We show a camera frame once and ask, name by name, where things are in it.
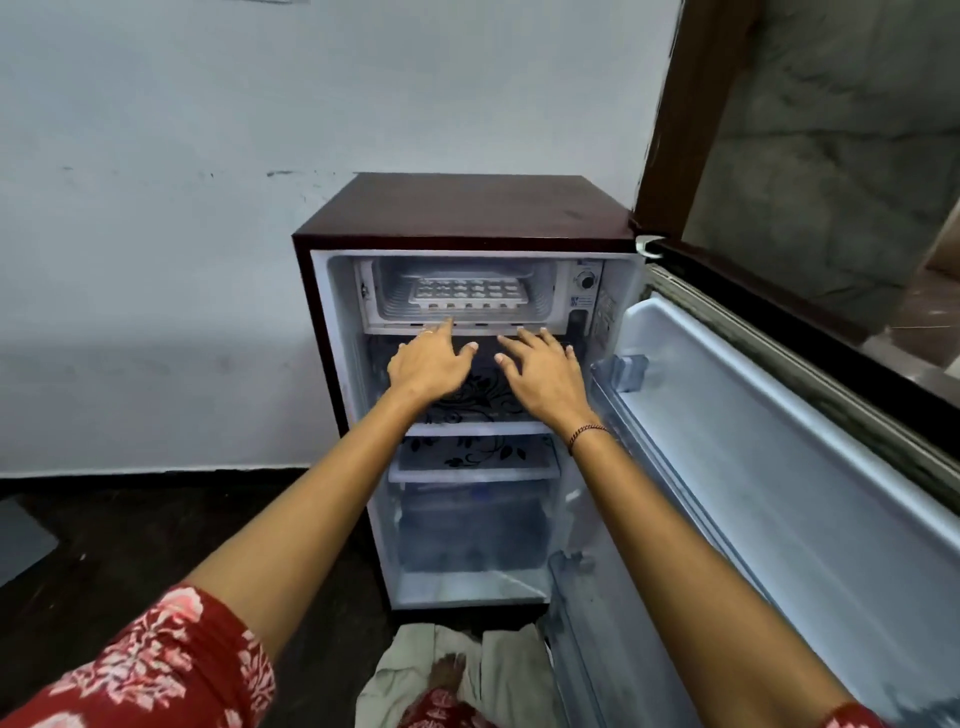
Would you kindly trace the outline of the person's right hand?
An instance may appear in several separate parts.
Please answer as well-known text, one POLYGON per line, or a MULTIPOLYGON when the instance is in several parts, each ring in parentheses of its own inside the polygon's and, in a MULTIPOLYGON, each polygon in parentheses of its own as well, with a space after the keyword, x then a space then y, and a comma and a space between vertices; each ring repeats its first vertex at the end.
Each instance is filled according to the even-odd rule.
POLYGON ((549 344, 549 354, 518 356, 518 331, 515 334, 498 335, 497 342, 521 370, 522 385, 510 389, 522 407, 565 443, 586 431, 603 429, 589 405, 580 364, 570 368, 559 340, 541 328, 535 335, 549 344))

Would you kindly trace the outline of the person's left hand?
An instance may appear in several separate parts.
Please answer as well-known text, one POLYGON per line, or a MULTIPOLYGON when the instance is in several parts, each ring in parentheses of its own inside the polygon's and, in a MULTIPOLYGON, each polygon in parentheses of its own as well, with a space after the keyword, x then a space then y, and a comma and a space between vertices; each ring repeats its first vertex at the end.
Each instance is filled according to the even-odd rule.
POLYGON ((471 370, 450 365, 454 319, 425 328, 401 344, 387 366, 388 394, 411 406, 425 407, 456 392, 471 370))

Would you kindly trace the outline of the person's right forearm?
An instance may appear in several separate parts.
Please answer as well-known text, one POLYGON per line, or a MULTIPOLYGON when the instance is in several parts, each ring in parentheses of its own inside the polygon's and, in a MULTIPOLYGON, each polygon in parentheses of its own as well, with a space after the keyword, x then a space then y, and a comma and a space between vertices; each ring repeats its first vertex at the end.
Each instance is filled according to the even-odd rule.
POLYGON ((704 728, 820 728, 854 703, 606 429, 568 444, 704 728))

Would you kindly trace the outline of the person's left forearm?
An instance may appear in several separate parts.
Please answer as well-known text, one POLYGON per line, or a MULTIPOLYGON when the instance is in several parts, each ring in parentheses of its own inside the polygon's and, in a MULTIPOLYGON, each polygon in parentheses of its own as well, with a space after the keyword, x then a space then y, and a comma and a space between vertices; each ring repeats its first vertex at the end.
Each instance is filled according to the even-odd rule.
POLYGON ((282 655, 394 452, 437 394, 391 386, 318 463, 221 544, 186 582, 221 601, 271 660, 282 655))

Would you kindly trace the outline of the floral glass fridge shelf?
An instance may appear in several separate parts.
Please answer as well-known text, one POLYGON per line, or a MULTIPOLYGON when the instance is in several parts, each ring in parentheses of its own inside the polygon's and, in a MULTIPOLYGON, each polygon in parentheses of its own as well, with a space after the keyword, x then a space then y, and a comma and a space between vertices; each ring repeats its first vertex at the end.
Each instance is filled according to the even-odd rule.
POLYGON ((470 341, 479 345, 462 385, 426 407, 406 435, 408 437, 489 436, 548 434, 549 427, 520 404, 495 361, 503 353, 494 336, 455 336, 459 351, 470 341))
POLYGON ((542 434, 405 438, 388 469, 392 483, 490 483, 555 480, 560 465, 542 434))

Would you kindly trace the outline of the white freezer compartment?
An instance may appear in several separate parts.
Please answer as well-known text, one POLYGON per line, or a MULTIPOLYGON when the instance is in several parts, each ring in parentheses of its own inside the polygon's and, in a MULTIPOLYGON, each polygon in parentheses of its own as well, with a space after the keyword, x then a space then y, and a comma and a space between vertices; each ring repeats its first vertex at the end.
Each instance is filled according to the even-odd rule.
POLYGON ((566 261, 383 256, 353 261, 368 334, 414 334, 453 319, 462 333, 563 323, 566 261))

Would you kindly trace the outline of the white ice cube tray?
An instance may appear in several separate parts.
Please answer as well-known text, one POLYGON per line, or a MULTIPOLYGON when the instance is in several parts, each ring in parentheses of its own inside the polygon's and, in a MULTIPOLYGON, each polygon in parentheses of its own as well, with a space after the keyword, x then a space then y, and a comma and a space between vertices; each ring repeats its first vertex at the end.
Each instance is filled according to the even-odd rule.
POLYGON ((421 276, 408 296, 421 310, 516 310, 529 304, 523 283, 512 276, 421 276))

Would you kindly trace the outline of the maroon mini fridge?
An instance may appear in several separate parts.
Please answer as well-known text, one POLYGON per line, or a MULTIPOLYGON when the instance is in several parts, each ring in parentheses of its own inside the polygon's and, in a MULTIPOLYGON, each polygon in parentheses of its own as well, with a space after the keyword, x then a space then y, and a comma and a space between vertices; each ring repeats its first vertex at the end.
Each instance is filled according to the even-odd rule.
MULTIPOLYGON (((342 434, 357 425, 389 387, 388 362, 412 334, 367 333, 354 260, 383 257, 538 259, 565 261, 564 322, 515 326, 502 333, 455 336, 514 337, 522 327, 546 329, 572 345, 584 371, 606 358, 625 310, 644 288, 630 212, 582 176, 509 176, 361 173, 294 234, 318 352, 342 434), (582 270, 598 276, 579 290, 582 270)), ((388 470, 366 506, 386 599, 393 610, 434 610, 550 601, 547 562, 565 549, 575 522, 578 477, 568 447, 549 428, 559 477, 551 482, 551 535, 545 562, 535 568, 485 572, 407 572, 398 550, 400 496, 388 470)))

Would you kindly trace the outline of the clear crisper drawer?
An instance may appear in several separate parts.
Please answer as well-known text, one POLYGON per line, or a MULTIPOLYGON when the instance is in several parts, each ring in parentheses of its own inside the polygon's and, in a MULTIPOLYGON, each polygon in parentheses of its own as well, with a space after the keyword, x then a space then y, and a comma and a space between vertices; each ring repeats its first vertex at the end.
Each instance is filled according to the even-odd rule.
POLYGON ((399 497, 397 549, 407 573, 529 570, 546 562, 548 480, 409 486, 399 497))

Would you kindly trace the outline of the fridge door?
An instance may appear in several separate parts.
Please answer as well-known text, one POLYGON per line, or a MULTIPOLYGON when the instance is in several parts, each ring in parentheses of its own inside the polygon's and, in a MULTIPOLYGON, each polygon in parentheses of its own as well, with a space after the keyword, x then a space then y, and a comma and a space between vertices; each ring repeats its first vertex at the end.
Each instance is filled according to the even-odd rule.
POLYGON ((960 728, 960 380, 680 243, 622 262, 603 402, 671 493, 850 690, 902 728, 960 728))

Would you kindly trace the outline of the beige cloth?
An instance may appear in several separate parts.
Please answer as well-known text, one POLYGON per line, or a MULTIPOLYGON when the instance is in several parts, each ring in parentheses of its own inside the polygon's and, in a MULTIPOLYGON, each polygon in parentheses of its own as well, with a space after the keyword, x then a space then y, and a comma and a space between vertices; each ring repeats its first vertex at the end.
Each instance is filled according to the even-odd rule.
POLYGON ((431 623, 399 627, 357 701, 354 728, 566 728, 546 644, 538 629, 481 637, 431 623), (463 653, 456 696, 428 690, 433 664, 463 653))

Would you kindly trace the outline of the person's foot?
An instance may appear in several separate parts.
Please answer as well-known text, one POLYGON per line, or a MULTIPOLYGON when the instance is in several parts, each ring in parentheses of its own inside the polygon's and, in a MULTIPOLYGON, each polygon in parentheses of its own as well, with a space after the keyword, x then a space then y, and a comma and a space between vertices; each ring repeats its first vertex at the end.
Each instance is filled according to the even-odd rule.
POLYGON ((435 661, 430 669, 427 690, 442 690, 456 697, 467 665, 464 653, 447 653, 435 661))

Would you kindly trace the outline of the red floral garment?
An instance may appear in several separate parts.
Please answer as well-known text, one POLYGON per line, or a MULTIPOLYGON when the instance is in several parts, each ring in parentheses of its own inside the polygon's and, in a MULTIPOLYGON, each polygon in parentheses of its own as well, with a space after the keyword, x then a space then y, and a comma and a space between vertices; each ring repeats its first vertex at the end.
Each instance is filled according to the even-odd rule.
POLYGON ((277 690, 261 641, 203 589, 167 589, 0 728, 259 728, 277 690))

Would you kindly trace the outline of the grey floor mat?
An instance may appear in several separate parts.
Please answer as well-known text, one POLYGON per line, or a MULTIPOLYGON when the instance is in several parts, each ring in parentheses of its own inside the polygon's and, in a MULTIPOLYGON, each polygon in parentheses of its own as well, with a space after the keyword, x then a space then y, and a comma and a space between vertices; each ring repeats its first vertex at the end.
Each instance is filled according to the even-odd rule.
POLYGON ((38 564, 59 545, 13 498, 0 500, 0 588, 38 564))

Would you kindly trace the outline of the clear door shelf bracket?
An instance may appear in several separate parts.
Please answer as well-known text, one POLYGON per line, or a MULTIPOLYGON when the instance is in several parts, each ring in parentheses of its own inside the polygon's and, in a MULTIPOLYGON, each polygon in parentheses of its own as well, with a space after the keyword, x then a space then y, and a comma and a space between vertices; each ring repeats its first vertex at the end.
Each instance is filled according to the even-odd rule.
POLYGON ((600 388, 631 394, 642 389, 649 364, 643 354, 613 355, 593 363, 590 372, 600 388))

